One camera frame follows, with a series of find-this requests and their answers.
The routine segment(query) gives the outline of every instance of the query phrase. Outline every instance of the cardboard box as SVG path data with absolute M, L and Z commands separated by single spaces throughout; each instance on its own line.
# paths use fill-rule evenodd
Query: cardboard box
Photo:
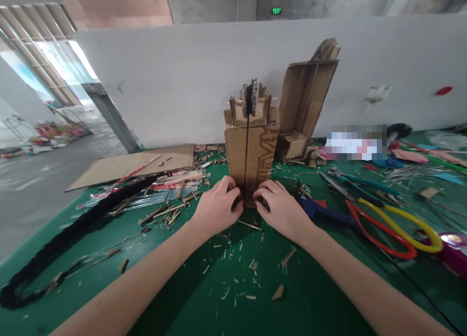
M 279 134 L 277 138 L 277 153 L 281 159 L 292 159 L 301 156 L 308 145 L 309 138 L 299 132 Z
M 298 132 L 310 139 L 321 113 L 324 99 L 336 71 L 340 46 L 335 38 L 326 39 L 317 48 L 310 61 L 290 64 L 287 68 L 282 87 L 280 115 L 280 134 L 284 137 L 278 143 L 277 154 L 285 159 L 289 150 L 296 153 L 296 138 L 290 141 L 287 135 Z M 307 143 L 300 144 L 304 152 Z
M 274 159 L 279 133 L 279 109 L 270 107 L 271 94 L 263 88 L 259 93 L 255 116 L 250 124 L 243 117 L 241 104 L 231 98 L 231 109 L 224 111 L 225 142 L 230 175 L 245 199 L 244 205 L 254 207 L 251 200 L 258 185 L 267 180 Z

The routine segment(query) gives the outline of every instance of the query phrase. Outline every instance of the green exit sign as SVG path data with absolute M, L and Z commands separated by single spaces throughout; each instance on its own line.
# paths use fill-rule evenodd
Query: green exit sign
M 280 15 L 282 12 L 282 7 L 271 8 L 271 15 Z

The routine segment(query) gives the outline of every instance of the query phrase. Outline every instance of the white wall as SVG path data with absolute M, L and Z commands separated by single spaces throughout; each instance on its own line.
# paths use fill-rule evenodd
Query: white wall
M 37 124 L 38 121 L 59 122 L 57 116 L 3 58 L 0 58 L 0 97 L 31 125 Z
M 281 96 L 289 63 L 320 42 L 342 46 L 314 137 L 337 124 L 465 123 L 467 16 L 327 18 L 78 32 L 77 40 L 123 117 L 146 147 L 224 140 L 222 110 L 258 78 Z M 122 93 L 116 88 L 120 82 Z M 378 106 L 371 86 L 393 86 Z M 433 94 L 454 86 L 448 95 Z

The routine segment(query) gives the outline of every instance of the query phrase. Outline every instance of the finger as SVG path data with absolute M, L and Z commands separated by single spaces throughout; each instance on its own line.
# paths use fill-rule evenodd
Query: finger
M 224 178 L 222 178 L 219 182 L 219 185 L 218 185 L 218 188 L 223 191 L 223 192 L 227 192 L 227 187 L 231 185 L 232 188 L 235 187 L 235 180 L 232 178 L 232 177 L 229 177 L 229 176 L 224 176 Z
M 256 205 L 256 209 L 258 210 L 259 215 L 263 217 L 264 220 L 266 220 L 266 218 L 269 218 L 271 212 L 266 210 L 266 207 L 264 207 L 264 205 L 261 202 L 255 201 L 254 203 Z
M 240 189 L 239 188 L 233 188 L 230 190 L 227 194 L 227 197 L 229 199 L 229 202 L 234 203 L 235 199 L 240 196 Z
M 259 187 L 260 188 L 268 188 L 269 190 L 271 190 L 271 192 L 273 192 L 275 194 L 278 194 L 280 192 L 280 190 L 281 190 L 281 188 L 279 188 L 279 186 L 270 179 L 265 180 L 264 182 L 262 182 L 259 185 Z
M 278 180 L 275 180 L 274 183 L 276 183 L 276 184 L 279 186 L 279 188 L 281 188 L 281 189 L 284 190 L 285 192 L 287 191 L 287 190 L 284 188 L 284 186 L 283 186 Z
M 272 202 L 274 195 L 268 188 L 259 188 L 253 193 L 253 197 L 262 196 L 268 203 Z
M 240 200 L 237 205 L 235 206 L 235 209 L 232 211 L 233 214 L 235 214 L 235 217 L 237 219 L 240 218 L 240 215 L 243 213 L 243 200 Z

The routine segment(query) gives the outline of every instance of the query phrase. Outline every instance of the green table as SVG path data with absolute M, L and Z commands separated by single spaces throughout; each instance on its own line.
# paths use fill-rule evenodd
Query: green table
M 413 133 L 413 142 L 428 143 L 422 133 Z M 280 164 L 284 170 L 275 168 Z M 322 166 L 327 171 L 332 166 L 340 170 L 381 181 L 382 178 L 362 167 L 362 163 L 352 161 L 330 161 Z M 210 166 L 210 181 L 214 185 L 225 174 L 227 165 Z M 295 174 L 313 172 L 301 165 L 283 165 L 274 162 L 272 179 L 281 181 L 292 191 L 298 177 Z M 317 200 L 326 200 L 328 208 L 347 211 L 342 196 L 329 192 L 327 184 L 319 175 L 302 175 L 302 181 L 310 184 L 311 194 Z M 436 184 L 413 181 L 415 189 Z M 438 187 L 444 189 L 444 195 L 437 197 L 440 202 L 463 205 L 465 188 L 461 185 L 442 183 Z M 413 196 L 414 193 L 397 187 L 403 194 Z M 24 244 L 9 260 L 0 267 L 0 284 L 3 285 L 18 272 L 31 257 L 52 237 L 60 232 L 59 226 L 69 223 L 70 217 L 76 213 L 75 207 L 87 201 L 96 188 L 84 191 L 71 205 L 52 219 L 26 244 Z M 420 200 L 405 197 L 411 203 L 404 206 L 408 212 L 426 220 L 439 232 L 449 231 Z M 173 230 L 179 229 L 193 214 L 197 201 L 193 200 L 189 208 L 183 209 Z M 153 211 L 156 206 L 124 213 L 113 219 L 104 219 L 96 223 L 89 233 L 68 251 L 58 257 L 43 274 L 28 288 L 35 290 L 47 285 L 59 272 L 68 269 L 71 261 L 85 254 L 122 241 L 141 231 L 138 220 Z M 464 207 L 453 207 L 466 214 Z M 289 261 L 287 268 L 278 264 L 292 248 L 293 243 L 270 228 L 255 210 L 246 209 L 243 220 L 253 222 L 255 219 L 263 228 L 262 233 L 237 223 L 227 229 L 224 234 L 229 241 L 220 235 L 213 237 L 195 252 L 170 279 L 162 291 L 153 300 L 147 310 L 134 326 L 131 334 L 159 335 L 295 335 L 310 334 L 369 334 L 373 333 L 368 323 L 362 318 L 348 298 L 340 291 L 316 261 L 302 249 Z M 396 215 L 391 214 L 405 230 L 414 231 L 414 226 Z M 383 277 L 441 323 L 448 326 L 444 318 L 436 311 L 427 298 L 402 275 L 396 267 L 373 244 L 354 234 L 351 230 L 340 230 L 334 226 L 317 221 L 337 242 L 365 263 L 373 271 Z M 0 311 L 2 335 L 46 335 L 65 319 L 82 307 L 92 297 L 119 277 L 117 267 L 125 259 L 129 259 L 128 268 L 166 240 L 173 231 L 151 226 L 144 243 L 119 253 L 108 260 L 86 269 L 69 279 L 53 293 L 24 308 Z M 257 276 L 249 269 L 252 260 L 259 262 Z M 430 255 L 419 253 L 415 261 L 400 261 L 399 266 L 420 286 L 429 298 L 446 314 L 464 333 L 467 333 L 467 284 L 461 278 L 453 276 L 448 270 Z M 271 301 L 276 288 L 285 286 L 284 298 Z M 230 293 L 221 300 L 227 287 Z M 256 296 L 256 300 L 245 298 Z

